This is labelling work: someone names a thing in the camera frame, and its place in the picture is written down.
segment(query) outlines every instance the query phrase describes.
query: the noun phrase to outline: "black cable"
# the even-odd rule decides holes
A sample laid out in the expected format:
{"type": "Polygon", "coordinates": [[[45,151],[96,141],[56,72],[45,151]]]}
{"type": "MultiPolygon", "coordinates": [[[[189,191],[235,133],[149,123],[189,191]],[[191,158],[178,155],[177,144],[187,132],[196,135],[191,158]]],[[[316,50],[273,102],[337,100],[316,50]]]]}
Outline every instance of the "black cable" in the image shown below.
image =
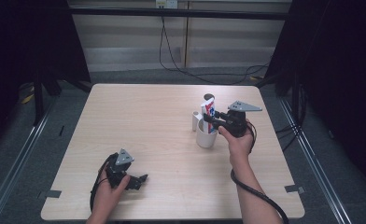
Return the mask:
{"type": "Polygon", "coordinates": [[[201,81],[204,81],[204,82],[208,82],[208,83],[211,83],[211,84],[215,84],[215,85],[235,85],[235,84],[239,84],[243,81],[245,81],[245,79],[247,78],[247,76],[249,75],[252,75],[252,74],[255,74],[257,72],[259,72],[261,69],[265,68],[265,67],[268,67],[268,64],[269,63],[266,63],[266,64],[263,64],[263,65],[253,65],[253,66],[250,66],[248,67],[248,69],[245,71],[244,74],[228,74],[228,73],[225,73],[225,74],[199,74],[199,75],[194,75],[190,72],[187,72],[187,71],[183,71],[181,70],[179,67],[177,67],[176,65],[176,62],[174,60],[174,57],[172,55],[172,51],[171,51],[171,46],[169,44],[169,39],[168,39],[168,34],[166,33],[166,29],[165,29],[165,21],[164,21],[164,17],[162,17],[162,35],[161,35],[161,43],[160,43],[160,49],[159,49],[159,61],[160,61],[160,65],[168,70],[168,71],[172,71],[172,72],[180,72],[182,73],[183,75],[186,75],[186,76],[189,76],[189,77],[195,77],[195,78],[198,78],[200,79],[201,81]],[[166,42],[167,42],[167,45],[168,45],[168,49],[169,49],[169,54],[170,54],[170,57],[172,59],[172,63],[174,64],[175,66],[175,69],[173,68],[167,68],[163,65],[162,63],[162,60],[161,60],[161,55],[162,55],[162,42],[163,42],[163,35],[165,34],[165,39],[166,39],[166,42]],[[248,71],[251,69],[251,68],[254,68],[254,67],[259,67],[258,70],[254,71],[254,72],[250,72],[248,73],[248,71]],[[231,82],[231,83],[217,83],[217,82],[214,82],[214,81],[210,81],[210,80],[207,80],[207,79],[204,79],[204,78],[201,78],[201,76],[242,76],[243,78],[237,80],[237,81],[234,81],[234,82],[231,82]]]}
{"type": "Polygon", "coordinates": [[[282,208],[273,200],[271,200],[269,197],[267,197],[267,195],[251,188],[250,186],[242,183],[241,181],[239,181],[236,176],[235,176],[235,172],[232,170],[231,171],[231,178],[232,181],[238,185],[239,187],[241,187],[242,189],[248,191],[249,193],[259,197],[260,199],[264,200],[265,202],[267,202],[268,204],[270,204],[278,213],[279,215],[282,217],[283,223],[288,224],[289,223],[289,219],[286,216],[285,212],[282,210],[282,208]]]}

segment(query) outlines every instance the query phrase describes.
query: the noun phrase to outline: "wooden table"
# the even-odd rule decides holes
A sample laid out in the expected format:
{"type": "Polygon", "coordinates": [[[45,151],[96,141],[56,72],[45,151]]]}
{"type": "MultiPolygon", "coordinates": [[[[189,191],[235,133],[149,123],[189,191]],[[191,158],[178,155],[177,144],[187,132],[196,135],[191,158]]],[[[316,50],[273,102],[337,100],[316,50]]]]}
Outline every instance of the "wooden table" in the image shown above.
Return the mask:
{"type": "Polygon", "coordinates": [[[129,84],[92,88],[51,188],[61,190],[61,196],[47,198],[41,216],[86,219],[98,169],[124,148],[135,158],[128,174],[148,174],[148,180],[140,190],[124,192],[111,219],[241,218],[227,141],[218,135],[212,148],[201,148],[191,129],[192,112],[201,111],[206,93],[215,95],[220,112],[236,100],[262,107],[246,112],[258,132],[250,163],[266,194],[287,216],[302,217],[298,193],[286,193],[285,186],[294,182],[257,88],[129,84]]]}

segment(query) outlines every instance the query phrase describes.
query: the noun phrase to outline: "human arm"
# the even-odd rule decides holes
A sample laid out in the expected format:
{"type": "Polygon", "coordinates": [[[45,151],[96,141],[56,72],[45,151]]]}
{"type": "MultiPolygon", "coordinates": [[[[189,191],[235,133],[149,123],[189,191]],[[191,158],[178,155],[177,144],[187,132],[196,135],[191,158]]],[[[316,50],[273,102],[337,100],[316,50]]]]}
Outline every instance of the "human arm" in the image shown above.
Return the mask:
{"type": "MultiPolygon", "coordinates": [[[[235,177],[251,188],[264,193],[259,181],[250,166],[248,154],[253,142],[249,130],[243,137],[235,138],[224,127],[220,126],[218,132],[229,143],[230,163],[235,172],[235,177]]],[[[238,198],[241,207],[242,219],[245,224],[282,223],[276,210],[263,199],[237,186],[238,198]]]]}
{"type": "Polygon", "coordinates": [[[120,184],[114,189],[110,187],[105,169],[102,171],[99,180],[98,190],[93,201],[92,213],[87,219],[87,224],[107,222],[111,212],[119,203],[122,192],[130,182],[130,176],[126,175],[123,177],[120,184]]]}

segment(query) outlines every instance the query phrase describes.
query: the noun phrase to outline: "human hand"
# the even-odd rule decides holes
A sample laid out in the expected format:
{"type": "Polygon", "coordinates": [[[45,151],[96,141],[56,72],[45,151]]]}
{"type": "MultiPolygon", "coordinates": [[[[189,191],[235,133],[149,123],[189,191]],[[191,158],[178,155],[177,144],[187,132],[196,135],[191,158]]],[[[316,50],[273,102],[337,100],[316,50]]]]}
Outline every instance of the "human hand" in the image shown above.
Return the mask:
{"type": "Polygon", "coordinates": [[[230,163],[234,165],[237,162],[248,162],[247,156],[253,145],[253,135],[249,129],[246,129],[244,136],[236,138],[232,136],[223,126],[218,127],[218,132],[226,138],[229,143],[230,163]]]}
{"type": "Polygon", "coordinates": [[[92,214],[87,220],[87,224],[91,223],[106,223],[113,209],[120,201],[122,192],[128,186],[130,182],[130,176],[126,175],[122,178],[120,184],[112,189],[106,176],[106,170],[104,169],[99,178],[98,190],[95,194],[93,201],[92,214]]]}

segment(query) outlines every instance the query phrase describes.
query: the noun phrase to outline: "gray floor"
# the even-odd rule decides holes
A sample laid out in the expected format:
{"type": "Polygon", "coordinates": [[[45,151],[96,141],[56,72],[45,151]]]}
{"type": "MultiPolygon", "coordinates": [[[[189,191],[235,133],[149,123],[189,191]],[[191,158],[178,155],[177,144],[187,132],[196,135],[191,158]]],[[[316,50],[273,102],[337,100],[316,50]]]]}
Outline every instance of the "gray floor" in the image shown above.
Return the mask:
{"type": "MultiPolygon", "coordinates": [[[[198,68],[191,69],[195,73],[234,73],[244,74],[245,68],[198,68]]],[[[93,83],[170,83],[170,84],[207,84],[193,76],[166,70],[100,72],[91,74],[93,83]]],[[[242,78],[228,76],[201,76],[218,84],[231,84],[242,78]]],[[[255,81],[246,78],[238,85],[252,85],[255,81]]],[[[62,83],[63,92],[55,99],[49,113],[49,119],[38,138],[28,161],[24,164],[19,180],[14,186],[0,214],[0,223],[54,223],[44,221],[40,212],[44,204],[38,199],[40,191],[50,189],[58,171],[70,138],[75,130],[80,113],[88,97],[88,93],[78,90],[69,84],[62,83]]],[[[270,118],[276,130],[289,125],[282,110],[279,99],[275,96],[274,86],[267,85],[260,89],[267,106],[270,118]]],[[[46,97],[46,103],[52,102],[46,97]]],[[[8,126],[0,140],[0,186],[12,163],[21,151],[26,137],[32,130],[35,107],[31,101],[26,105],[17,104],[8,119],[8,126]]],[[[366,179],[350,162],[340,144],[331,139],[328,129],[310,106],[303,129],[317,154],[337,195],[341,198],[352,223],[366,223],[366,179]]],[[[280,139],[284,147],[293,134],[280,139]]],[[[301,194],[305,208],[305,216],[291,220],[290,223],[338,223],[330,205],[311,170],[307,159],[297,141],[293,142],[285,152],[285,156],[297,186],[304,187],[301,194]]],[[[212,223],[231,223],[240,221],[212,221],[212,223]]]]}

